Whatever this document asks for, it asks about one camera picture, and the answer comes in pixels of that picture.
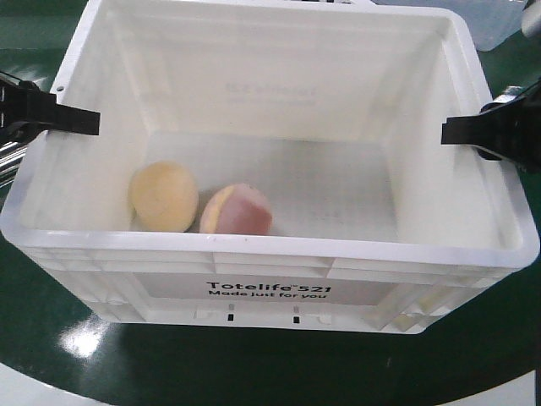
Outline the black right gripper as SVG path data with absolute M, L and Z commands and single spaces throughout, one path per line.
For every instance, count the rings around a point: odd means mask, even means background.
M 540 78 L 530 85 L 508 85 L 478 115 L 448 117 L 442 124 L 442 145 L 495 146 L 477 149 L 488 161 L 508 161 L 525 173 L 540 173 Z

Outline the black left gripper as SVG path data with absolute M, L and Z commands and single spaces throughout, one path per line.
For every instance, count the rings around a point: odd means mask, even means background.
M 98 135 L 98 112 L 56 104 L 57 97 L 30 80 L 1 72 L 1 143 L 28 144 L 42 131 Z

